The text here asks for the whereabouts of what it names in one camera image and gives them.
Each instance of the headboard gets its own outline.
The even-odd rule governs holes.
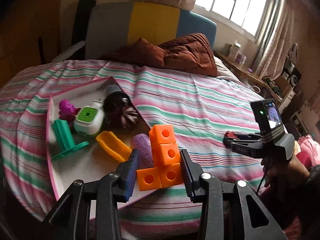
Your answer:
[[[196,13],[143,2],[103,3],[90,15],[85,40],[85,59],[134,44],[140,37],[154,45],[191,33],[203,33],[211,47],[217,25]]]

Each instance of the yellow toy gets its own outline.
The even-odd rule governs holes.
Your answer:
[[[96,137],[96,140],[100,147],[118,162],[126,162],[129,159],[132,149],[113,132],[103,131]]]

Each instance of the brown blanket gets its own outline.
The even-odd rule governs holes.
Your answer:
[[[212,49],[202,33],[176,38],[158,46],[140,38],[132,46],[104,55],[101,59],[217,76]]]

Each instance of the white and green toy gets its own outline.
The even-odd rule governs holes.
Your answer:
[[[73,127],[79,133],[96,136],[101,130],[103,119],[103,101],[94,100],[90,106],[80,109],[73,122]]]

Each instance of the orange block with hole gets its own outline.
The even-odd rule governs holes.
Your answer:
[[[162,188],[158,167],[137,170],[137,179],[140,191]]]
[[[176,137],[171,124],[155,124],[149,132],[151,147],[159,144],[175,143]]]
[[[159,169],[163,188],[183,183],[180,163],[163,166]]]
[[[152,149],[152,156],[155,167],[179,163],[181,161],[178,144],[176,143],[159,144]]]

